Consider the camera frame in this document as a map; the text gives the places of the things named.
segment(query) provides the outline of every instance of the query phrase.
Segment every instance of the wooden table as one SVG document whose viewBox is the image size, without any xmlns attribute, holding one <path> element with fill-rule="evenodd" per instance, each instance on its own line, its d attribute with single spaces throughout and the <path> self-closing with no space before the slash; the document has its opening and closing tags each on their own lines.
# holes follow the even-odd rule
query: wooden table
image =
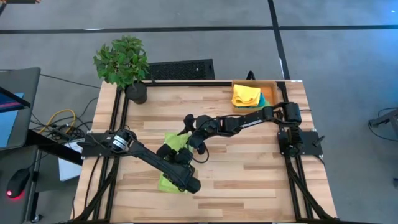
<svg viewBox="0 0 398 224">
<path fill-rule="evenodd" d="M 289 100 L 309 109 L 302 82 L 286 81 Z M 93 131 L 109 127 L 116 87 L 102 84 Z M 231 87 L 149 87 L 143 105 L 129 103 L 126 124 L 149 149 L 156 151 L 165 132 L 183 129 L 185 115 L 221 116 L 232 114 Z M 118 121 L 124 95 L 121 97 Z M 302 112 L 303 130 L 314 128 L 311 113 Z M 159 192 L 160 172 L 140 159 L 123 157 L 118 171 L 111 222 L 271 222 L 295 221 L 284 158 L 279 153 L 278 127 L 263 123 L 231 137 L 206 140 L 210 159 L 192 162 L 201 190 L 196 194 Z M 197 159 L 205 155 L 194 154 Z M 325 168 L 313 156 L 302 156 L 308 189 L 318 203 L 336 216 Z M 87 158 L 78 184 L 75 209 L 83 210 L 88 179 L 95 158 Z M 91 182 L 89 201 L 94 196 L 101 172 L 101 160 Z M 302 216 L 305 209 L 297 189 Z M 106 192 L 99 217 L 104 217 Z"/>
</svg>

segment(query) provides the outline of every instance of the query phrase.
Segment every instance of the concrete floor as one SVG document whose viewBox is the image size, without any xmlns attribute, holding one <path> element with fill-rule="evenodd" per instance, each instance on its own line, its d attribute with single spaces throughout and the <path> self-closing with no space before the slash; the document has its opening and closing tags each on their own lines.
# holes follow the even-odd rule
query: concrete floor
<svg viewBox="0 0 398 224">
<path fill-rule="evenodd" d="M 398 24 L 393 0 L 275 0 L 280 26 Z M 271 26 L 266 0 L 43 1 L 9 5 L 0 29 L 81 29 L 172 26 Z M 0 35 L 0 69 L 38 66 L 42 73 L 100 85 L 92 56 L 122 34 Z M 217 79 L 281 79 L 273 31 L 165 32 L 141 38 L 150 62 L 212 58 Z M 291 79 L 302 79 L 323 142 L 326 171 L 342 220 L 396 223 L 398 145 L 373 136 L 367 121 L 398 105 L 398 30 L 282 31 Z M 45 122 L 54 112 L 81 113 L 99 90 L 41 77 L 34 106 Z M 83 120 L 90 121 L 95 103 Z M 393 138 L 389 126 L 376 129 Z M 48 157 L 43 166 L 54 167 Z M 69 217 L 76 182 L 40 195 L 41 223 Z M 51 198 L 59 198 L 55 207 Z"/>
</svg>

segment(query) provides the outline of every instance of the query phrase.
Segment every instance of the potted plant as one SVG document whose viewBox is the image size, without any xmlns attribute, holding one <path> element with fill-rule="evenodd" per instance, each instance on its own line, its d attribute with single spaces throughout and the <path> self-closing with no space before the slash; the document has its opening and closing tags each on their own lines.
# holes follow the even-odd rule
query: potted plant
<svg viewBox="0 0 398 224">
<path fill-rule="evenodd" d="M 122 36 L 112 46 L 101 47 L 94 56 L 98 77 L 107 83 L 116 83 L 126 96 L 137 104 L 147 100 L 147 87 L 141 82 L 148 74 L 146 51 L 140 39 Z"/>
</svg>

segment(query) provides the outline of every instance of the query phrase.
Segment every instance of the yellow cloth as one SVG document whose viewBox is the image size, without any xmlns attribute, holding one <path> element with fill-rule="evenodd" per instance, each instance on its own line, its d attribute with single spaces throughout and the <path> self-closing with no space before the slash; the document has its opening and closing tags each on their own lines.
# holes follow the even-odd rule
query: yellow cloth
<svg viewBox="0 0 398 224">
<path fill-rule="evenodd" d="M 232 104 L 235 106 L 257 106 L 260 102 L 260 88 L 234 85 Z"/>
</svg>

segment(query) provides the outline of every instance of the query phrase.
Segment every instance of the green cloth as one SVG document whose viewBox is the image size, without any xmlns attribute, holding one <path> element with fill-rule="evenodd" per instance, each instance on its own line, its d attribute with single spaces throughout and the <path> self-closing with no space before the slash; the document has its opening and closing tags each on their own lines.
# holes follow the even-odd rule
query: green cloth
<svg viewBox="0 0 398 224">
<path fill-rule="evenodd" d="M 164 137 L 164 143 L 170 146 L 171 149 L 176 150 L 177 152 L 186 146 L 190 134 L 181 134 L 177 135 L 174 133 L 166 133 Z M 187 191 L 181 192 L 176 186 L 174 186 L 169 180 L 163 177 L 163 173 L 160 174 L 158 189 L 163 192 L 170 192 L 176 194 L 186 194 Z"/>
</svg>

